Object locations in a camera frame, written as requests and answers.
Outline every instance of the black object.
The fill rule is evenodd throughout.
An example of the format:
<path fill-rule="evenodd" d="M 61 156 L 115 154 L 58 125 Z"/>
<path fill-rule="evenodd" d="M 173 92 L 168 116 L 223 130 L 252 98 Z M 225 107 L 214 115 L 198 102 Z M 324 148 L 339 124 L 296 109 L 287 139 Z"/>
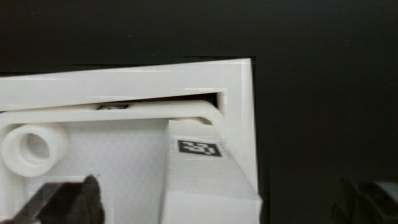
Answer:
<path fill-rule="evenodd" d="M 332 207 L 333 224 L 398 224 L 394 182 L 340 180 L 340 198 Z"/>
<path fill-rule="evenodd" d="M 104 211 L 95 178 L 83 183 L 47 183 L 42 185 L 12 220 L 1 224 L 102 224 Z"/>

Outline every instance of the white plastic part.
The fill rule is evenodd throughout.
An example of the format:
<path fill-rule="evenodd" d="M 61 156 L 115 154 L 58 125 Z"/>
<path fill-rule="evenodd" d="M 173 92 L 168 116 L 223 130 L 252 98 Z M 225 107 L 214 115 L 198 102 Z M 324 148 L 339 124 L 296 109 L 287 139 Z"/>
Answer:
<path fill-rule="evenodd" d="M 214 127 L 168 121 L 168 139 L 161 224 L 257 224 L 260 199 Z"/>
<path fill-rule="evenodd" d="M 0 132 L 5 133 L 3 138 L 6 136 L 6 133 L 10 133 L 8 127 L 17 125 L 19 123 L 37 124 L 42 122 L 61 123 L 63 126 L 69 126 L 70 122 L 76 123 L 76 122 L 90 121 L 93 123 L 99 123 L 101 121 L 117 121 L 117 120 L 125 121 L 125 120 L 133 120 L 133 119 L 161 119 L 161 118 L 168 118 L 168 119 L 193 118 L 193 120 L 195 120 L 195 118 L 200 117 L 209 121 L 209 123 L 214 125 L 214 127 L 220 128 L 220 132 L 223 130 L 223 116 L 220 114 L 220 111 L 216 110 L 216 108 L 205 101 L 172 101 L 172 102 L 131 103 L 131 105 L 125 109 L 115 109 L 115 110 L 97 110 L 101 105 L 102 104 L 90 104 L 90 105 L 65 106 L 65 107 L 56 107 L 56 108 L 29 109 L 29 110 L 22 110 L 22 111 L 5 112 L 0 115 L 0 124 L 3 125 L 3 126 L 0 126 Z M 74 139 L 74 141 L 76 141 L 76 139 L 81 138 L 81 137 L 76 137 L 76 134 L 70 132 L 69 132 L 69 135 L 74 136 L 70 138 L 70 140 Z M 85 141 L 90 141 L 88 133 L 86 134 L 79 133 L 79 136 L 85 137 Z M 111 132 L 106 134 L 106 136 L 102 136 L 104 142 L 106 142 L 106 138 L 109 138 L 109 136 L 113 136 Z M 97 143 L 86 142 L 85 144 L 88 144 L 88 146 L 85 146 L 85 148 L 88 148 L 92 150 L 92 145 L 95 145 Z M 115 151 L 113 150 L 108 151 L 115 155 L 115 157 L 118 155 L 117 150 L 120 150 L 120 149 L 115 149 Z M 74 157 L 72 157 L 74 161 L 81 160 L 79 159 L 81 156 L 83 156 L 83 154 L 79 154 L 79 156 L 77 156 L 77 154 L 74 154 Z M 101 164 L 109 164 L 109 162 L 106 161 L 108 156 L 104 156 L 104 153 L 95 154 L 97 160 L 104 161 L 104 163 L 101 163 Z M 6 160 L 6 158 L 1 156 L 0 166 L 1 166 L 3 160 Z M 81 166 L 81 164 L 79 164 L 79 166 L 76 166 L 74 163 L 69 163 L 61 167 L 63 167 L 63 169 L 67 168 L 69 170 L 74 170 L 74 168 L 85 167 L 85 166 Z M 63 176 L 61 181 L 67 181 L 67 180 L 74 181 L 74 179 L 72 179 L 74 174 L 69 173 L 65 170 L 61 170 L 61 171 L 58 170 L 58 172 L 51 173 L 51 175 Z M 13 175 L 13 176 L 15 176 L 15 180 L 19 181 L 17 185 L 22 185 L 17 175 Z M 6 187 L 10 185 L 10 183 L 12 183 L 12 180 L 6 178 L 1 178 L 0 194 L 8 194 L 8 195 L 13 194 L 13 196 L 12 196 L 13 198 L 22 198 L 24 197 L 22 192 L 17 191 L 15 193 L 12 193 L 12 188 Z M 0 215 L 6 216 L 10 214 L 10 216 L 12 216 L 13 213 L 3 214 L 1 212 L 5 210 L 15 212 L 13 207 L 19 207 L 22 202 L 24 201 L 21 201 L 21 203 L 17 203 L 13 205 L 13 204 L 10 204 L 8 201 L 0 200 L 0 208 L 5 208 L 3 210 L 0 210 Z"/>
<path fill-rule="evenodd" d="M 0 111 L 216 93 L 223 140 L 257 189 L 250 67 L 250 59 L 234 59 L 5 77 Z"/>
<path fill-rule="evenodd" d="M 26 124 L 17 127 L 1 141 L 1 158 L 12 172 L 24 177 L 42 175 L 65 154 L 67 144 L 60 124 Z"/>
<path fill-rule="evenodd" d="M 81 105 L 106 101 L 109 102 L 136 99 L 141 100 L 149 98 L 152 99 L 156 97 L 182 96 L 202 93 L 216 93 L 218 111 L 214 110 L 216 113 L 212 114 L 205 112 L 211 111 L 211 109 L 204 109 L 202 111 L 202 107 L 198 104 L 191 104 L 191 102 L 186 104 L 175 103 L 177 105 L 172 107 L 168 107 L 164 104 L 141 105 L 140 103 L 133 103 L 131 108 L 125 110 L 109 111 L 95 111 L 93 108 L 97 105 Z M 69 122 L 76 122 L 79 125 L 79 122 L 85 121 L 92 121 L 90 124 L 97 124 L 104 121 L 117 122 L 115 120 L 122 122 L 122 120 L 127 119 L 184 119 L 189 117 L 205 118 L 220 132 L 223 141 L 227 143 L 227 148 L 230 150 L 230 155 L 236 158 L 237 166 L 241 167 L 252 188 L 257 189 L 252 73 L 248 59 L 0 78 L 0 111 L 8 111 L 0 113 L 0 142 L 3 140 L 5 134 L 8 133 L 8 130 L 12 130 L 15 125 L 21 123 L 60 122 L 63 123 L 63 126 L 69 126 L 69 124 L 72 124 Z M 76 131 L 70 133 L 74 136 L 70 147 L 74 153 L 79 149 L 93 150 L 97 146 L 97 143 L 90 144 L 86 142 L 85 139 L 92 138 L 92 134 L 83 132 L 85 128 L 79 130 L 77 125 L 70 125 L 74 128 L 67 128 L 67 130 Z M 108 131 L 109 136 L 118 137 L 118 135 L 111 134 L 113 129 Z M 104 136 L 102 138 L 95 139 L 99 142 L 102 142 L 104 145 L 113 142 L 111 147 L 118 147 L 117 149 L 122 149 L 117 141 L 108 142 L 108 138 Z M 65 163 L 54 166 L 56 168 L 49 170 L 49 175 L 69 175 L 61 176 L 60 179 L 56 179 L 58 176 L 53 178 L 60 181 L 76 181 L 76 176 L 79 174 L 83 175 L 85 173 L 72 173 L 77 169 L 77 167 L 72 165 L 76 162 L 77 164 L 85 164 L 86 161 L 81 162 L 81 154 L 67 153 L 67 155 L 74 155 L 76 157 L 72 157 L 74 159 L 69 158 L 67 160 L 61 160 Z M 108 156 L 113 155 L 118 159 L 124 158 L 118 154 L 111 154 Z M 5 168 L 5 164 L 0 159 L 0 198 L 3 199 L 0 200 L 0 219 L 3 217 L 10 217 L 12 212 L 19 209 L 19 206 L 26 200 L 22 188 L 26 187 L 29 180 L 35 180 L 37 178 L 40 177 L 21 178 L 17 175 L 13 175 Z M 141 193 L 141 186 L 143 185 L 140 185 L 136 188 L 136 194 Z"/>

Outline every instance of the white plastic surface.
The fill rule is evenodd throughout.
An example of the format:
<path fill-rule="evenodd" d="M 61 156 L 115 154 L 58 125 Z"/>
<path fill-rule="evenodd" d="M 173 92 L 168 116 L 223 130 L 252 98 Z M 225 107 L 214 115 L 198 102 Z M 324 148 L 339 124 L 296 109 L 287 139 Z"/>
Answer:
<path fill-rule="evenodd" d="M 0 111 L 202 93 L 218 96 L 223 138 L 257 189 L 250 59 L 0 78 Z"/>
<path fill-rule="evenodd" d="M 47 182 L 81 182 L 93 175 L 101 186 L 104 224 L 157 224 L 164 176 L 164 119 L 67 122 L 70 146 L 49 170 L 24 178 L 26 196 Z"/>
<path fill-rule="evenodd" d="M 260 199 L 214 127 L 168 121 L 168 139 L 161 224 L 259 223 Z"/>
<path fill-rule="evenodd" d="M 69 106 L 3 113 L 0 115 L 0 123 L 3 125 L 0 127 L 0 141 L 6 136 L 6 133 L 15 130 L 19 124 L 37 124 L 42 122 L 60 123 L 65 126 L 70 138 L 69 153 L 60 160 L 60 164 L 54 165 L 53 170 L 49 170 L 49 173 L 44 174 L 44 176 L 49 175 L 51 178 L 56 177 L 60 181 L 76 181 L 83 179 L 83 176 L 90 174 L 92 171 L 99 170 L 99 184 L 104 185 L 104 195 L 118 195 L 104 197 L 106 201 L 113 201 L 104 203 L 106 214 L 109 214 L 111 217 L 111 214 L 117 213 L 113 215 L 115 218 L 109 218 L 106 224 L 125 223 L 125 218 L 131 215 L 127 209 L 129 203 L 131 205 L 136 205 L 136 213 L 133 213 L 134 221 L 138 223 L 152 223 L 154 218 L 157 219 L 159 211 L 150 209 L 152 216 L 147 216 L 149 213 L 141 213 L 136 202 L 143 202 L 143 198 L 149 197 L 149 199 L 152 198 L 150 206 L 159 204 L 159 200 L 154 199 L 156 195 L 159 197 L 161 190 L 159 183 L 163 176 L 159 173 L 163 172 L 161 170 L 164 170 L 161 163 L 164 161 L 166 141 L 159 134 L 164 132 L 164 128 L 161 128 L 161 126 L 154 126 L 157 129 L 147 128 L 145 122 L 149 127 L 152 125 L 147 119 L 202 117 L 214 124 L 214 127 L 223 129 L 223 117 L 212 105 L 204 101 L 133 103 L 125 109 L 113 110 L 97 110 L 101 105 L 102 104 Z M 140 119 L 141 123 L 140 126 L 133 128 L 131 120 L 136 119 Z M 102 124 L 101 128 L 88 128 L 90 126 L 97 127 L 97 124 Z M 145 164 L 145 168 L 138 167 L 136 170 L 125 168 L 129 166 L 136 168 L 141 163 Z M 0 175 L 0 195 L 6 195 L 6 200 L 0 200 L 0 217 L 10 217 L 26 202 L 28 197 L 21 189 L 24 188 L 24 181 L 28 179 L 21 179 L 17 175 L 12 175 L 6 168 L 3 169 L 3 172 L 0 172 Z M 37 190 L 37 188 L 38 185 L 35 185 L 35 188 L 28 187 L 29 191 Z"/>

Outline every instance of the label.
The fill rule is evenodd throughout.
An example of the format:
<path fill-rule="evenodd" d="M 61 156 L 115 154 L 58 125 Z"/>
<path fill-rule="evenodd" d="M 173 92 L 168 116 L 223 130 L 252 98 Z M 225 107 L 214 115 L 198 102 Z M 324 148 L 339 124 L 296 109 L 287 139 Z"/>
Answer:
<path fill-rule="evenodd" d="M 120 104 L 102 104 L 97 106 L 95 110 L 124 110 L 127 109 L 131 104 L 120 103 Z"/>
<path fill-rule="evenodd" d="M 172 145 L 172 152 L 227 158 L 223 144 L 218 141 L 175 137 Z"/>

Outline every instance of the dark background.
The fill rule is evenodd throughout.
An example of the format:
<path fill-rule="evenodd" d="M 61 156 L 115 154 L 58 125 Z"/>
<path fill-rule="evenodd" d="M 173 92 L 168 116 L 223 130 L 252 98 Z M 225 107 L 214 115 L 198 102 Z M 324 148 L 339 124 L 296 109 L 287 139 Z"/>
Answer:
<path fill-rule="evenodd" d="M 328 223 L 398 176 L 398 1 L 1 1 L 0 72 L 253 59 L 262 223 Z"/>

